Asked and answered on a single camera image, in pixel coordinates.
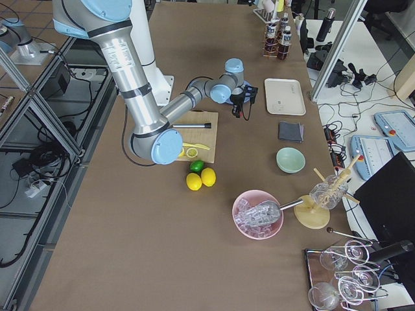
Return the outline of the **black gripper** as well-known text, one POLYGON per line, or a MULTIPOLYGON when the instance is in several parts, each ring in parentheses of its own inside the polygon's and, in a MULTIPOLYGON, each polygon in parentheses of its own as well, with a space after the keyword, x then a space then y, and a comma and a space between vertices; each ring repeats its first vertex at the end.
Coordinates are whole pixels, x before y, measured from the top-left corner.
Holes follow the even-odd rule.
POLYGON ((258 88, 250 85, 245 85, 240 87, 239 90, 241 90, 239 94, 232 94, 230 96, 230 101, 233 104, 231 113, 237 118, 242 117, 244 119, 249 119, 251 115, 252 105, 255 103, 258 88), (249 101, 250 103, 247 115, 244 113, 244 103, 246 101, 249 101))

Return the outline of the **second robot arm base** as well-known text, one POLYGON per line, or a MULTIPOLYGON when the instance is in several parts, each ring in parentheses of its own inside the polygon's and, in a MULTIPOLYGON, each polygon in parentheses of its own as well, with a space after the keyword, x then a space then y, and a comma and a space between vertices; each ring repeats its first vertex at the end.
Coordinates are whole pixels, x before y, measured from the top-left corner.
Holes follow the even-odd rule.
POLYGON ((18 17, 1 20, 1 50, 11 54, 16 65, 42 65, 47 57, 18 17))

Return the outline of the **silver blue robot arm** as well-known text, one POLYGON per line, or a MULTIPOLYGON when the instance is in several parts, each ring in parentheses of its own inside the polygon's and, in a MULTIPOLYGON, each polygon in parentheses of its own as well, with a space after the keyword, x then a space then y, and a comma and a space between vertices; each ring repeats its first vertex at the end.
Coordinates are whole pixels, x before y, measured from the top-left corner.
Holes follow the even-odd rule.
POLYGON ((231 58, 218 79, 195 78, 185 91, 159 108, 140 58, 152 48, 145 5, 141 1, 53 1, 56 31, 95 42, 103 53, 135 126, 130 149, 138 157, 168 165, 182 151, 183 139, 172 124, 210 98, 235 106, 253 102, 257 88, 244 81, 243 63, 231 58))

